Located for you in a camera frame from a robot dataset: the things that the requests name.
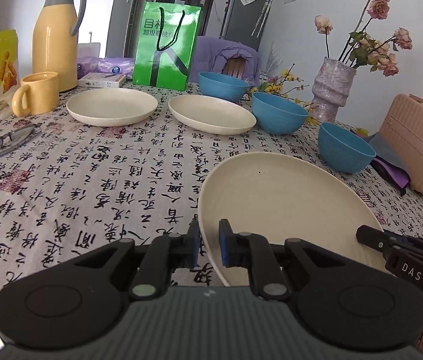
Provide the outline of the cream plate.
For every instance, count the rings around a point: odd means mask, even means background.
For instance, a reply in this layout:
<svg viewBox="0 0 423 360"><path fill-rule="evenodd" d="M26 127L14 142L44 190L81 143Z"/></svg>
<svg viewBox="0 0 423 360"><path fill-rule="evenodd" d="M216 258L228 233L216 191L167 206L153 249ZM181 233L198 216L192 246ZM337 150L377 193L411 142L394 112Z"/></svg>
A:
<svg viewBox="0 0 423 360"><path fill-rule="evenodd" d="M216 135L239 135L256 125L247 109L218 97L179 95L168 101L168 109L183 125Z"/></svg>
<svg viewBox="0 0 423 360"><path fill-rule="evenodd" d="M246 285L248 275L221 261L221 219L236 233L257 233L272 244L300 238L385 269L383 257L356 239L361 225L381 227L373 212L337 177L298 158L255 152L224 160L201 187L198 215L207 257L226 286Z"/></svg>
<svg viewBox="0 0 423 360"><path fill-rule="evenodd" d="M70 116L85 125L123 127L142 122L158 106L152 95L131 88L96 88L67 100Z"/></svg>

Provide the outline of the blue bowl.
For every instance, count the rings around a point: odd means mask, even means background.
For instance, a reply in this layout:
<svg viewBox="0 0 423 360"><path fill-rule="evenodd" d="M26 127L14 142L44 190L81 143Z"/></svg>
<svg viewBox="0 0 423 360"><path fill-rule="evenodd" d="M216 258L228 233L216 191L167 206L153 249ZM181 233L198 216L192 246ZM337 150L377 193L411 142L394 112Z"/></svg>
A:
<svg viewBox="0 0 423 360"><path fill-rule="evenodd" d="M283 97L263 92L252 94L251 111L257 124L275 135L296 132L309 116L308 111L301 106Z"/></svg>
<svg viewBox="0 0 423 360"><path fill-rule="evenodd" d="M244 80L233 76L215 72L199 72L199 90L205 96L237 103L250 87Z"/></svg>
<svg viewBox="0 0 423 360"><path fill-rule="evenodd" d="M322 123L318 134L321 158L337 172L361 172L376 157L367 141L345 128L332 123Z"/></svg>

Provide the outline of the calligraphy print tablecloth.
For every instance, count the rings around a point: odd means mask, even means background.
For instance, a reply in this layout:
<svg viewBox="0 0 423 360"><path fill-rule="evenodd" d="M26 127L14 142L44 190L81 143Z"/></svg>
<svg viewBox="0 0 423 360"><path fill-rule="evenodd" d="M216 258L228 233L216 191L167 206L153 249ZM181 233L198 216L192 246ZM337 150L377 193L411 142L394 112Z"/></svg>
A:
<svg viewBox="0 0 423 360"><path fill-rule="evenodd" d="M125 236L143 243L186 228L205 177L234 155L274 152L321 164L316 126L290 136L258 128L214 136L172 117L174 91L152 95L157 110L129 127L87 126L60 105L32 118L39 136L0 158L0 289Z"/></svg>

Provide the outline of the grey and purple cloths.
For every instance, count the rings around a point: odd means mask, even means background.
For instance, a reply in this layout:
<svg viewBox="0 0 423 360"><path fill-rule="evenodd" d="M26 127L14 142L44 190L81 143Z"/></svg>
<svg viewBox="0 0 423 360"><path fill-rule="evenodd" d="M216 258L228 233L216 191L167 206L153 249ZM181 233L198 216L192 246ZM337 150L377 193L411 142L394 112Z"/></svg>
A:
<svg viewBox="0 0 423 360"><path fill-rule="evenodd" d="M372 168L399 192L400 197L404 196L410 186L411 177L399 155L379 133L367 136L364 140L376 152L371 162Z"/></svg>

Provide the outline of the pink hard case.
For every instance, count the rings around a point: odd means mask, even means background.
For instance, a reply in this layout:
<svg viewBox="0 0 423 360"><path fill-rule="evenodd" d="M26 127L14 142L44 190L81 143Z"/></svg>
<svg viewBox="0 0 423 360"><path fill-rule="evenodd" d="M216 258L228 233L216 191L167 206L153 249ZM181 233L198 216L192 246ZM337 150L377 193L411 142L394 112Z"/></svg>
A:
<svg viewBox="0 0 423 360"><path fill-rule="evenodd" d="M379 134L408 169L412 189L423 194L423 98L396 95Z"/></svg>

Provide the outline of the yellow flower branch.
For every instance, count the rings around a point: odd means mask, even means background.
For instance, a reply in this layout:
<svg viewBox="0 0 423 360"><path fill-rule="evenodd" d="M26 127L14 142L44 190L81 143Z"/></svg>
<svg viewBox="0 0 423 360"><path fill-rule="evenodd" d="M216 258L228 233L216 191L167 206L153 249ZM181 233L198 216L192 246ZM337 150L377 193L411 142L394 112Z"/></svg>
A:
<svg viewBox="0 0 423 360"><path fill-rule="evenodd" d="M313 109L312 102L305 102L295 95L295 92L303 92L309 85L306 85L304 80L294 73L294 68L295 64L292 63L275 76L261 73L258 84L247 90L245 98L250 101L255 93L272 94L293 102L306 111L311 111Z"/></svg>

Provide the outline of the pink textured vase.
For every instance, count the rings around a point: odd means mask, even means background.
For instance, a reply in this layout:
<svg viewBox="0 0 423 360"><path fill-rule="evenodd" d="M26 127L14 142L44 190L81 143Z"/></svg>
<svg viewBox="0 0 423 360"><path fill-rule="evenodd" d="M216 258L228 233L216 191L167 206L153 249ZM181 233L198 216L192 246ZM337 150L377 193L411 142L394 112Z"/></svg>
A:
<svg viewBox="0 0 423 360"><path fill-rule="evenodd" d="M325 57L312 86L310 116L334 124L338 109L347 104L355 76L356 69Z"/></svg>

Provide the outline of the small white box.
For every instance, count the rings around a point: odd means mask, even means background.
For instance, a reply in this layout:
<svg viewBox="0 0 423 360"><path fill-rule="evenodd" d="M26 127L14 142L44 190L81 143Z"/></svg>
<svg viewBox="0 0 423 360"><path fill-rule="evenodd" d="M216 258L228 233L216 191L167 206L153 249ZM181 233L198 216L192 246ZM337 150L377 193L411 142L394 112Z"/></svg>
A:
<svg viewBox="0 0 423 360"><path fill-rule="evenodd" d="M78 86L87 88L120 88L126 82L126 75L89 72L78 80Z"/></svg>

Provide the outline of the purple jacket on chair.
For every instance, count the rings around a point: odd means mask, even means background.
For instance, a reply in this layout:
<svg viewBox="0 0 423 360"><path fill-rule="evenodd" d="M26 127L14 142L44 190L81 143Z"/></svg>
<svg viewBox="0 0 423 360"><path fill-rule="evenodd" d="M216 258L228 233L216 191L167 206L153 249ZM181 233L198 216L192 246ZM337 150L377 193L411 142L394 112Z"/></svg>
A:
<svg viewBox="0 0 423 360"><path fill-rule="evenodd" d="M260 57L258 52L240 42L220 38L198 36L190 66L190 83L198 83L199 72L222 73L229 59L245 60L242 79L256 85L260 81Z"/></svg>

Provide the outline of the purple tissue packs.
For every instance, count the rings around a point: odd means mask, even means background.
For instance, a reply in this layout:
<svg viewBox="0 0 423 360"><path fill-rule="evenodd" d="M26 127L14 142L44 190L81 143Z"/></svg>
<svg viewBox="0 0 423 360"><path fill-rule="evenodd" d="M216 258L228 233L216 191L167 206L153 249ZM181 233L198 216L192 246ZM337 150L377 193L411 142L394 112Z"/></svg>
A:
<svg viewBox="0 0 423 360"><path fill-rule="evenodd" d="M126 75L131 78L134 72L133 58L100 58L94 56L77 59L77 76L80 79L90 72Z"/></svg>

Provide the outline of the yellow mug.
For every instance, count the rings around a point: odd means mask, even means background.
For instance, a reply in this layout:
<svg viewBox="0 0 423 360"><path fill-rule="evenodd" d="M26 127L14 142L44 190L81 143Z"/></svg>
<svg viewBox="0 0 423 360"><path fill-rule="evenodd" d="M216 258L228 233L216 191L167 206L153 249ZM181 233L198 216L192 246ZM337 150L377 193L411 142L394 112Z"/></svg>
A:
<svg viewBox="0 0 423 360"><path fill-rule="evenodd" d="M24 77L14 93L10 108L17 117L53 111L59 105L57 72L38 72Z"/></svg>

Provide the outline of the eyeglasses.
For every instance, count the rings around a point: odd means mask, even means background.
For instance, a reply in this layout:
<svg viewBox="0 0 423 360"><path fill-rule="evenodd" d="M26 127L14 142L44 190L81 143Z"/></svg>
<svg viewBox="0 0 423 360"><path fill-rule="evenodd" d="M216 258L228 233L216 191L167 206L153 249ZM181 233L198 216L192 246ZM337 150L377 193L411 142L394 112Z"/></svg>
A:
<svg viewBox="0 0 423 360"><path fill-rule="evenodd" d="M0 136L0 158L28 144L41 134L40 124L28 124Z"/></svg>

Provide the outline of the green paper shopping bag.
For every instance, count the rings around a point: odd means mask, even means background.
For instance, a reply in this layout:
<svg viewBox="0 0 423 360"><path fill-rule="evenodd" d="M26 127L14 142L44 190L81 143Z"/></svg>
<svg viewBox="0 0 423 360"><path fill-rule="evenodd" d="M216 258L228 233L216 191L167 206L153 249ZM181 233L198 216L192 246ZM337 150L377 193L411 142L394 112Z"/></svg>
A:
<svg viewBox="0 0 423 360"><path fill-rule="evenodd" d="M147 2L139 27L133 83L185 90L200 19L200 7Z"/></svg>

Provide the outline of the yellow thermos jug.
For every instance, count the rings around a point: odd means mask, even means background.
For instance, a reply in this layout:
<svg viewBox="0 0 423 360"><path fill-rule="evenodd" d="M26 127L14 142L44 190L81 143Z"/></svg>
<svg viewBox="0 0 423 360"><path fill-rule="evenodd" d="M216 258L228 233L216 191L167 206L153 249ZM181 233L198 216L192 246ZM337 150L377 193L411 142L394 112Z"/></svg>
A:
<svg viewBox="0 0 423 360"><path fill-rule="evenodd" d="M45 0L32 35L32 71L56 72L58 91L77 87L78 33L86 0Z"/></svg>

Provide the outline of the grey refrigerator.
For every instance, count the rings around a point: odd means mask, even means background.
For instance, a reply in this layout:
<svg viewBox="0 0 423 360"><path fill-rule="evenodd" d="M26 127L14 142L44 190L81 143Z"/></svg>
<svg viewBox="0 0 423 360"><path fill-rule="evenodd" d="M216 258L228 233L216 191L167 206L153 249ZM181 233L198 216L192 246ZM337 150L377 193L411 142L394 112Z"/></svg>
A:
<svg viewBox="0 0 423 360"><path fill-rule="evenodd" d="M228 0L220 38L258 50L271 5L272 0Z"/></svg>

